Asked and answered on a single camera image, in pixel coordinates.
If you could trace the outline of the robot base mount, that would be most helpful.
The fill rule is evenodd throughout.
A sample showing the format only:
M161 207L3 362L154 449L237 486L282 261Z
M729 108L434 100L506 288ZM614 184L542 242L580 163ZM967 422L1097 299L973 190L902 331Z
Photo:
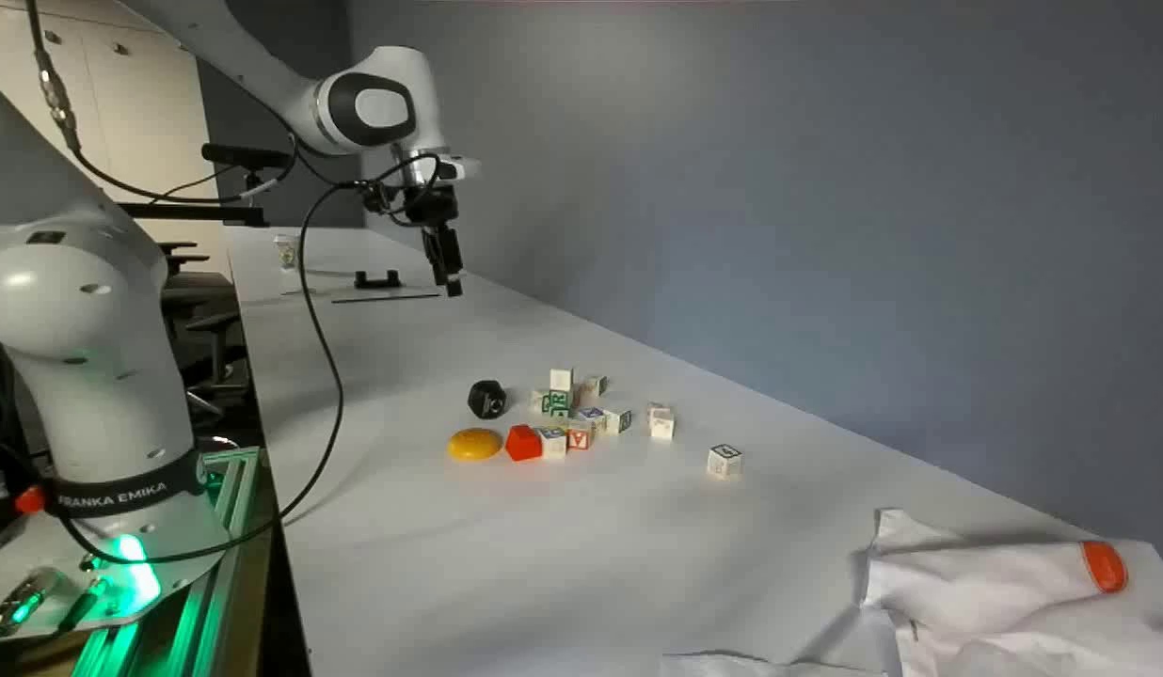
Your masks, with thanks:
M0 677L254 677L269 539L161 565L154 526L84 549L52 515L12 526L0 565Z

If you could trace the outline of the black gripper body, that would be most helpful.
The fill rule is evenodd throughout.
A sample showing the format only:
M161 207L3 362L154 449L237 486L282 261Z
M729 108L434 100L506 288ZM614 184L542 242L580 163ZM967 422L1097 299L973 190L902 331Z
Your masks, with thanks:
M402 220L420 232L449 232L460 218L460 195L449 179L411 184L397 207Z

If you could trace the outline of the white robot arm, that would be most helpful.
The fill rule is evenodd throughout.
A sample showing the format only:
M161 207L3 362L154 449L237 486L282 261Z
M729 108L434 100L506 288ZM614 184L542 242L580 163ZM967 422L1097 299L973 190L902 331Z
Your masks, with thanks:
M397 158L405 220L434 283L463 288L456 179L429 59L377 44L303 76L252 36L227 0L123 0L180 50L263 100L317 153ZM192 422L161 321L159 243L0 89L0 347L31 386L62 515L192 499Z

